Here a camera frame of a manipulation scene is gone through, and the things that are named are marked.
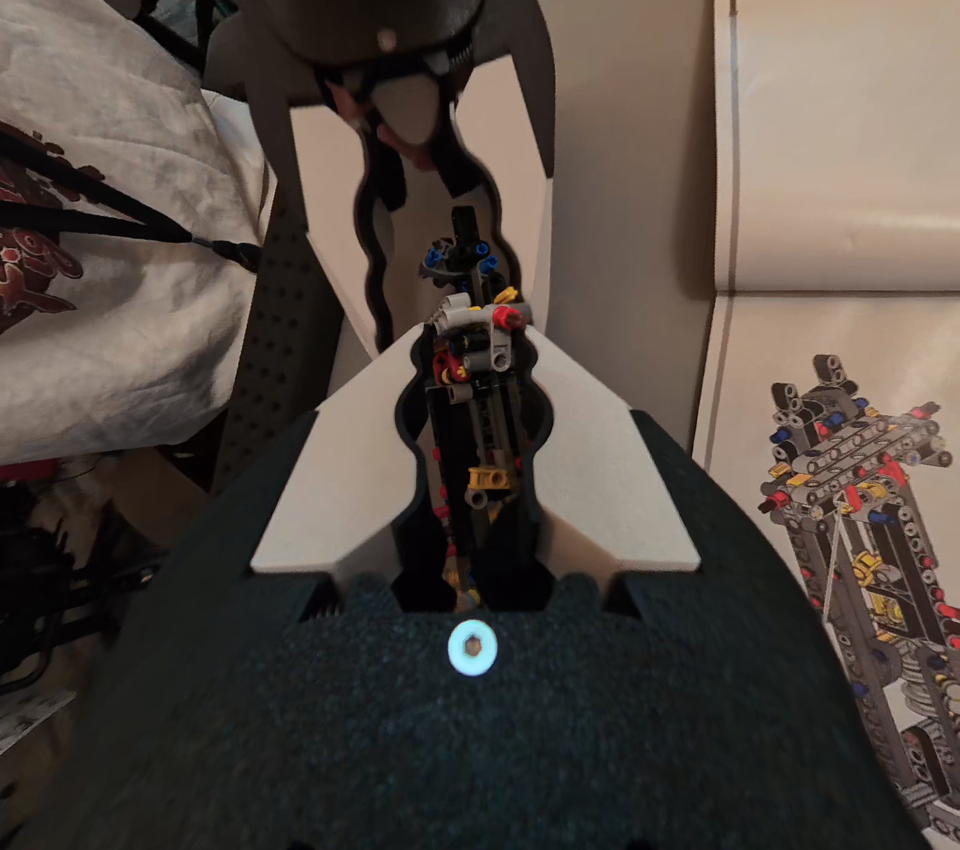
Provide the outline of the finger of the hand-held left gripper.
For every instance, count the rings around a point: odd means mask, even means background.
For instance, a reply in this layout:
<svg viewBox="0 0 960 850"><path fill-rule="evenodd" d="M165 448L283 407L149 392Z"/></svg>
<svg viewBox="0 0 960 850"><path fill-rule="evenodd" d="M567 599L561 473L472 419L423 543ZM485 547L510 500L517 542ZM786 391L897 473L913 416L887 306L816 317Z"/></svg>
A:
<svg viewBox="0 0 960 850"><path fill-rule="evenodd" d="M308 240L367 353L379 353L367 300L370 261L356 232L357 198L367 157L357 130L323 104L290 110Z"/></svg>
<svg viewBox="0 0 960 850"><path fill-rule="evenodd" d="M544 167L511 55L476 65L451 108L458 142L492 183L499 231L519 265L534 327L547 329L553 245L553 177Z"/></svg>

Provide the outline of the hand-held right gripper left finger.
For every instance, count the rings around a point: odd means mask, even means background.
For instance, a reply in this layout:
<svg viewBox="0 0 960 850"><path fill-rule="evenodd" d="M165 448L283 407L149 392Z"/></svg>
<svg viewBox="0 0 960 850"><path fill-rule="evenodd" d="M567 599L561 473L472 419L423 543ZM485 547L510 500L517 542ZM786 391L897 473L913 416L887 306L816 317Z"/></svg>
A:
<svg viewBox="0 0 960 850"><path fill-rule="evenodd" d="M318 406L250 561L255 573L400 574L392 525L414 503L418 471L396 412L423 331L413 326Z"/></svg>

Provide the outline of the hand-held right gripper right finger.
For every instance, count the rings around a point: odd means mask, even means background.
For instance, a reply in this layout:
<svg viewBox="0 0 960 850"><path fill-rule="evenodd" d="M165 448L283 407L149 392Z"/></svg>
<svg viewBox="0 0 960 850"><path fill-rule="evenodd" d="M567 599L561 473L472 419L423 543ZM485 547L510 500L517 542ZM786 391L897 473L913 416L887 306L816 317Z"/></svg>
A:
<svg viewBox="0 0 960 850"><path fill-rule="evenodd" d="M536 558L554 577L691 573L701 560L631 408L541 332L531 380L553 423L534 452Z"/></svg>

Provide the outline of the lego chassis model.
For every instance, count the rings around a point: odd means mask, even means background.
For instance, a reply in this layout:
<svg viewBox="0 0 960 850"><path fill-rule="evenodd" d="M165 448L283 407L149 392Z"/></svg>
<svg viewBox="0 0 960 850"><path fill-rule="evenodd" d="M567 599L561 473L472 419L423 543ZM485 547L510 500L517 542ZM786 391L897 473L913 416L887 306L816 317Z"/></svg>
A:
<svg viewBox="0 0 960 850"><path fill-rule="evenodd" d="M474 208L451 212L452 236L430 244L419 275L447 291L428 318L426 406L438 469L435 514L448 542L446 581L458 608L534 612L551 577L534 555L525 458L523 336L531 306L499 268Z"/></svg>

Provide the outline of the person's white shirt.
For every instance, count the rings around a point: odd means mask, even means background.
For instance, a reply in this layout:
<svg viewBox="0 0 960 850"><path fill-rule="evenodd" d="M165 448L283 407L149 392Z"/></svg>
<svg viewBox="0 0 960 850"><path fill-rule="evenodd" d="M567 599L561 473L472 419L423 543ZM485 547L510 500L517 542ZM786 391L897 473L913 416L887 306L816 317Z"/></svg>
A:
<svg viewBox="0 0 960 850"><path fill-rule="evenodd" d="M246 103L137 23L1 0L2 133L207 241L258 246L277 179ZM2 224L2 464L176 444L222 411L255 275L191 240Z"/></svg>

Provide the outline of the black office chair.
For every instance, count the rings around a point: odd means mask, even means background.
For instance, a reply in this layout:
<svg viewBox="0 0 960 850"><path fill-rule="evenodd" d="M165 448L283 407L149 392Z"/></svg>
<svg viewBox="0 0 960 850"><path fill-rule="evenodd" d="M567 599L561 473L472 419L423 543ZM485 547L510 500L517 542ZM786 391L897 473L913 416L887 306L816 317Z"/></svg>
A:
<svg viewBox="0 0 960 850"><path fill-rule="evenodd" d="M135 594L156 577L167 551L105 505L86 562L53 531L28 524L37 501L23 482L2 484L1 695L36 685L55 649L100 635L113 644Z"/></svg>

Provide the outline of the open instruction booklet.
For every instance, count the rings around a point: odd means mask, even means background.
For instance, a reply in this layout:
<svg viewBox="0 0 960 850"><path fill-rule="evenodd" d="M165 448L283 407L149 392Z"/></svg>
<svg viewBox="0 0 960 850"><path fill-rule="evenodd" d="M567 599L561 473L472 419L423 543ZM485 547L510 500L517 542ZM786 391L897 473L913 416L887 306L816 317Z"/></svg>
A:
<svg viewBox="0 0 960 850"><path fill-rule="evenodd" d="M894 793L958 848L959 2L714 0L694 458L804 590Z"/></svg>

